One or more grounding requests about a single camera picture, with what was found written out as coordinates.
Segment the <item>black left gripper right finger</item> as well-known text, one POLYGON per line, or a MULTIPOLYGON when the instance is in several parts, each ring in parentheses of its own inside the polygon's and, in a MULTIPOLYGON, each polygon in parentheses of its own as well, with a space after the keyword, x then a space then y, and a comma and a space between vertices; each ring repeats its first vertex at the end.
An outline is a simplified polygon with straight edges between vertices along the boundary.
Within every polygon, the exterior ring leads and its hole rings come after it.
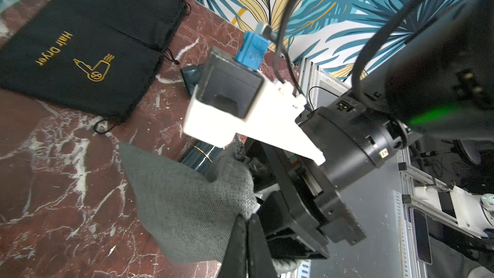
POLYGON ((248 277, 278 277, 261 221, 256 214, 252 214, 248 221, 248 277))

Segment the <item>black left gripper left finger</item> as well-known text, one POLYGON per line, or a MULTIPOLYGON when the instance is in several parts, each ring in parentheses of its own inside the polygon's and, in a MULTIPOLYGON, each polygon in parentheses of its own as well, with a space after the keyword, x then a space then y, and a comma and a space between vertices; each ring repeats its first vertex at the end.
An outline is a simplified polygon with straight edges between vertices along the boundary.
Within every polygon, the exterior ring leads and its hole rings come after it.
POLYGON ((235 219, 218 278, 246 278, 247 226, 241 215, 235 219))

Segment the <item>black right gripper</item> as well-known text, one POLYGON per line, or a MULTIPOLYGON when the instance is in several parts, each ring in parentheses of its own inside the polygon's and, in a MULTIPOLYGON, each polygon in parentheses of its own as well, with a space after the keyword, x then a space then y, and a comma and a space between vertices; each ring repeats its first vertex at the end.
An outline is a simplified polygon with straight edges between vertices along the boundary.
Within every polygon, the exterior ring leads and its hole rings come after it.
POLYGON ((340 194, 311 160, 252 138, 245 143, 257 215, 275 259, 327 259, 328 244, 366 238, 340 194))

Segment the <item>grey fabric drawstring pouch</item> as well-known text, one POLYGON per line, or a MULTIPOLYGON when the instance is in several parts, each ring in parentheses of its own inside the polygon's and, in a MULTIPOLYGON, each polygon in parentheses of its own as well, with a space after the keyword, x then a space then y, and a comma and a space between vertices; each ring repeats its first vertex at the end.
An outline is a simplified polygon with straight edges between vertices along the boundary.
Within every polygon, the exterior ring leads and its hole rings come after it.
MULTIPOLYGON (((120 143, 123 168, 135 193, 137 215, 174 263, 223 262, 235 219, 257 214, 257 199, 242 142, 202 175, 180 162, 120 143)), ((297 270, 294 259, 273 259, 277 275, 297 270)))

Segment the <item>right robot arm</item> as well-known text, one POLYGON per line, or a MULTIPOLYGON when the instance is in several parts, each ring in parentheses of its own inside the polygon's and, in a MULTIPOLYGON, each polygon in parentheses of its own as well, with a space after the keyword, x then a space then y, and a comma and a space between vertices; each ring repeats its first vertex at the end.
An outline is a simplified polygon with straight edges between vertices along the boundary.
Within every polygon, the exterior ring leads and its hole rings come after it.
POLYGON ((349 91, 308 115, 302 131, 324 162, 249 138, 255 191, 270 188, 248 224, 251 256, 326 259, 329 242, 365 238, 340 192, 420 136, 493 138, 493 0, 460 0, 364 79, 400 23, 431 0, 410 0, 363 47, 349 91))

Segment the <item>dark green hair dryer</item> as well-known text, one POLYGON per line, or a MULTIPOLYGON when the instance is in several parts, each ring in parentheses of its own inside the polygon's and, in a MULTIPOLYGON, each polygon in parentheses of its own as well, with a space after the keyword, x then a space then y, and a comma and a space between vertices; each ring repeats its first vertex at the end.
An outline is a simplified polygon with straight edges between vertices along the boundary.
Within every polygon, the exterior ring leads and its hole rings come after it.
POLYGON ((208 168, 224 149, 223 147, 217 147, 216 141, 214 141, 213 145, 208 143, 208 141, 212 140, 212 137, 207 135, 208 129, 212 127, 212 124, 201 117, 206 115, 206 105, 200 103, 196 98, 198 95, 196 87, 200 83, 204 68, 204 64, 199 64, 180 69, 185 88, 190 97, 190 105, 184 122, 184 132, 186 135, 197 139, 193 147, 181 157, 180 163, 202 175, 207 173, 208 168))

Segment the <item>black hair dryer bag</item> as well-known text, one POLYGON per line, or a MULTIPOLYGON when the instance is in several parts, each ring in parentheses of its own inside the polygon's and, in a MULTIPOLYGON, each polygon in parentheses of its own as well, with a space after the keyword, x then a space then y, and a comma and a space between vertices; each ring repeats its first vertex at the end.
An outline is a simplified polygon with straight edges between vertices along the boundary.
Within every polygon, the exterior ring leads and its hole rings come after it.
POLYGON ((1 49, 1 87, 121 124, 162 67, 186 0, 51 0, 1 49))

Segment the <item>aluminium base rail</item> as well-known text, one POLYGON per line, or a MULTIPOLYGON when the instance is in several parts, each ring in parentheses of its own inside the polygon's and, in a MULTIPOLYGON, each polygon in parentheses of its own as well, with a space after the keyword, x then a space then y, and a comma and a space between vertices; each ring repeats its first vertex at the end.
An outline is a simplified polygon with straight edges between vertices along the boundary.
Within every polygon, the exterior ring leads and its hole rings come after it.
POLYGON ((344 241, 331 244, 330 260, 314 261, 312 277, 427 277, 428 265, 418 258, 414 214, 423 214, 427 229, 434 223, 459 227, 454 217, 417 198, 417 185, 448 187, 415 168, 410 149, 404 149, 343 190, 343 201, 367 237, 354 246, 344 241))

